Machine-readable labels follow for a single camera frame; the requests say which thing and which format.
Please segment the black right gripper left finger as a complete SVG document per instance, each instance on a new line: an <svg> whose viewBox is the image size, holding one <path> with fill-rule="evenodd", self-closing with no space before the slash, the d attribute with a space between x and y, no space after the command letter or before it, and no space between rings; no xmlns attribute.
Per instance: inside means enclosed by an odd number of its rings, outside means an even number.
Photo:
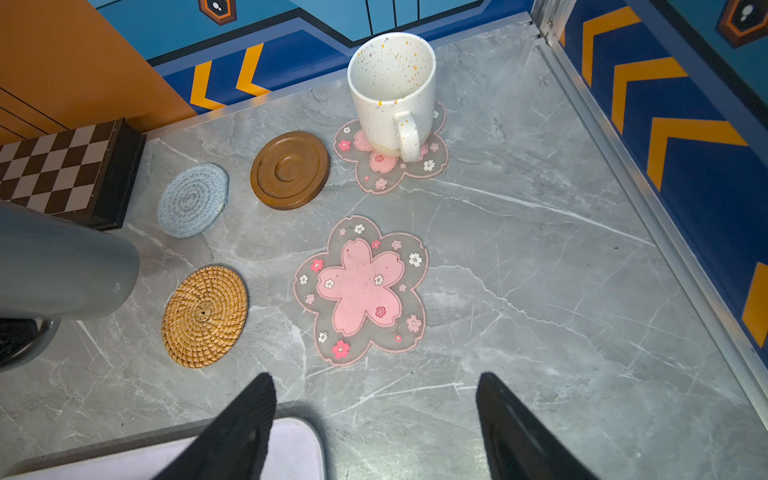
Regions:
<svg viewBox="0 0 768 480"><path fill-rule="evenodd" d="M258 479L268 453L276 390L259 374L158 479Z"/></svg>

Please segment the white ceramic mug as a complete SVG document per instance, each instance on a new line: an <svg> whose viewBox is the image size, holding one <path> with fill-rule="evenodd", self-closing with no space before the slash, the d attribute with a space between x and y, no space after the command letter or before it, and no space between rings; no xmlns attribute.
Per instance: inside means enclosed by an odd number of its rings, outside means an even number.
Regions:
<svg viewBox="0 0 768 480"><path fill-rule="evenodd" d="M437 59L422 37L391 32L353 54L347 81L364 135L384 155L416 162L432 131Z"/></svg>

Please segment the light blue woven coaster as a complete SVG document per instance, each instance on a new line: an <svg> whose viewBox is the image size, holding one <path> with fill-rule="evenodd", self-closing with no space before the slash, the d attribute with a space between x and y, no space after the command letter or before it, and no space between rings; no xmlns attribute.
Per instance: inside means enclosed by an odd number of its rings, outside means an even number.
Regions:
<svg viewBox="0 0 768 480"><path fill-rule="evenodd" d="M169 236L186 239L205 231L228 200L229 177L224 169L204 163L180 173L158 204L157 220Z"/></svg>

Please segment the brown wooden round coaster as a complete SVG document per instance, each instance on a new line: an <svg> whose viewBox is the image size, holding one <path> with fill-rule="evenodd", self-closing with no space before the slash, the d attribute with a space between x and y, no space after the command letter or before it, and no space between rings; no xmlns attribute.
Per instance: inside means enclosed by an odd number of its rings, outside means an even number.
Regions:
<svg viewBox="0 0 768 480"><path fill-rule="evenodd" d="M276 210L294 210L313 200L330 174L323 142L302 131L270 140L256 156L250 182L256 197Z"/></svg>

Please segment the tan rattan round coaster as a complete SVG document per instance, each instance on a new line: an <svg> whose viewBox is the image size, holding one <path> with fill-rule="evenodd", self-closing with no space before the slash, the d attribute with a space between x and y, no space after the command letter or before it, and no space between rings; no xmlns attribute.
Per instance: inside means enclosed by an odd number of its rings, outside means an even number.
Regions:
<svg viewBox="0 0 768 480"><path fill-rule="evenodd" d="M191 273L170 297L162 340L176 363L207 367L236 344L248 314L248 294L232 269L210 265Z"/></svg>

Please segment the pink flower coaster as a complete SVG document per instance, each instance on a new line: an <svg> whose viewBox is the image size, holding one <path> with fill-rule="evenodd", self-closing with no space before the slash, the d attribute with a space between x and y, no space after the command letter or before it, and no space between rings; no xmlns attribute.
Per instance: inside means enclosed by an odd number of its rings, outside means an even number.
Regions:
<svg viewBox="0 0 768 480"><path fill-rule="evenodd" d="M384 234L360 215L342 219L326 248L294 276L296 299L315 315L320 356L341 367L361 360L372 347L390 353L414 349L426 332L417 288L428 266L428 251L416 236Z"/></svg>
<svg viewBox="0 0 768 480"><path fill-rule="evenodd" d="M333 149L342 160L355 165L356 180L364 192L382 195L395 189L405 177L427 179L446 169L449 151L440 136L446 116L445 106L435 101L431 133L420 147L417 162L404 162L399 157L375 151L358 119L340 128L334 137Z"/></svg>

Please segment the grey metal cup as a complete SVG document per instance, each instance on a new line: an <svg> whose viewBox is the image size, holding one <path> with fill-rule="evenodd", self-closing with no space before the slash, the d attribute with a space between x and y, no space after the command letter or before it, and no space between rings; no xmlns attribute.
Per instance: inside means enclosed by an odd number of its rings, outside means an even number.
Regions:
<svg viewBox="0 0 768 480"><path fill-rule="evenodd" d="M3 201L1 370L39 356L62 323L114 313L138 273L129 241Z"/></svg>

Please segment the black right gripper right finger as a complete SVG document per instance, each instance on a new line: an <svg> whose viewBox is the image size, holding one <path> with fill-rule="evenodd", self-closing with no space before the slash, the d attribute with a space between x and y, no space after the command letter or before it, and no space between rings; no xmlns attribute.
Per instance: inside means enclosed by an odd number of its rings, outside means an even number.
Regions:
<svg viewBox="0 0 768 480"><path fill-rule="evenodd" d="M494 373L475 399L493 479L597 479Z"/></svg>

